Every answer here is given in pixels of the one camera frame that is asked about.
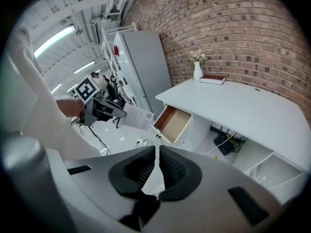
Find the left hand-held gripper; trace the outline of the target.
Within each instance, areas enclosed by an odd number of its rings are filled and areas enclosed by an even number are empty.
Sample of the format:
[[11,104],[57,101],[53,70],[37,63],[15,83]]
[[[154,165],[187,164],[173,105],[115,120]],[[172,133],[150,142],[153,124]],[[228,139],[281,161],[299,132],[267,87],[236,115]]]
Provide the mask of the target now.
[[112,117],[123,118],[127,113],[116,103],[106,100],[104,92],[90,77],[84,77],[74,88],[78,98],[83,103],[83,111],[79,125],[92,126],[96,121],[109,121]]

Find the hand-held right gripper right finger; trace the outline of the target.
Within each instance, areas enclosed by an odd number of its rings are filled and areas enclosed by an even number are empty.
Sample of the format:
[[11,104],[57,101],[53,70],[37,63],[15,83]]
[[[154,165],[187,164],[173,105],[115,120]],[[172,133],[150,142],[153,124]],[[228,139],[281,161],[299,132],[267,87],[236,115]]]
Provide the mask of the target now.
[[159,167],[165,187],[159,194],[160,201],[184,200],[201,183],[200,167],[192,160],[174,152],[174,148],[159,146]]

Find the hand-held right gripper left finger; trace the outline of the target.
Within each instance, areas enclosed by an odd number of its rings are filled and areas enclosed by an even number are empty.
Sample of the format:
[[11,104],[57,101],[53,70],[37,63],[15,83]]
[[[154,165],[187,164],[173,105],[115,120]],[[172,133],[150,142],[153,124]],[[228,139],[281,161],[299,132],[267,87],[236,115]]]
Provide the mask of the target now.
[[121,196],[138,200],[143,194],[141,189],[154,170],[155,159],[155,146],[148,146],[114,164],[108,172],[111,185]]

